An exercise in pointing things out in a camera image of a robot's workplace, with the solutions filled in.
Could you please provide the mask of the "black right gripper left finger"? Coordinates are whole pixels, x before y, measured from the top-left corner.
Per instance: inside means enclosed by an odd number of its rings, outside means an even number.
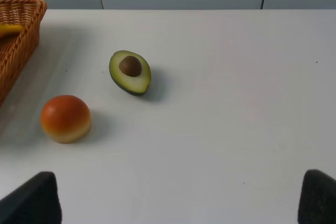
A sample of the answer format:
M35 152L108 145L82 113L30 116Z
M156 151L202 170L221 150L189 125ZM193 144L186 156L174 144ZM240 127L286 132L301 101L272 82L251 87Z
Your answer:
M1 223L62 223L55 174L40 172L2 198Z

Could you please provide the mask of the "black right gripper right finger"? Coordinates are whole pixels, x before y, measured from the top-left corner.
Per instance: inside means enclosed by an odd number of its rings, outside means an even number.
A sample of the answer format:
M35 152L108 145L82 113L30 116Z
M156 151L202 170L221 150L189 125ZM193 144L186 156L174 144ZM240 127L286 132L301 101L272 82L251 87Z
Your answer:
M318 169L306 171L299 200L298 223L335 223L335 179Z

